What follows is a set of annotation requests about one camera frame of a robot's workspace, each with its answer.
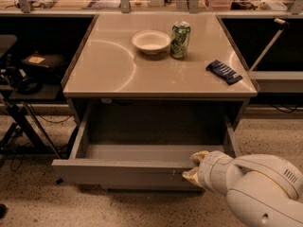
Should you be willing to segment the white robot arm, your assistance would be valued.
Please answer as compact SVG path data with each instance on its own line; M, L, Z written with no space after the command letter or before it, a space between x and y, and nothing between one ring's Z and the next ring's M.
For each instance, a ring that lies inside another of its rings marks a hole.
M303 227L303 174L285 159L200 151L190 160L195 167L183 177L225 196L230 211L247 227Z

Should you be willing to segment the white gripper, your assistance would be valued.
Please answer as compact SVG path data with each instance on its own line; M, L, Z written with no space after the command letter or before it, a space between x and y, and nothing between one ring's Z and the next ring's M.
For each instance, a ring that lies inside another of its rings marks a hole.
M182 176L196 186L223 196L243 176L235 159L220 151L195 152L190 156L190 161L199 167L184 171Z

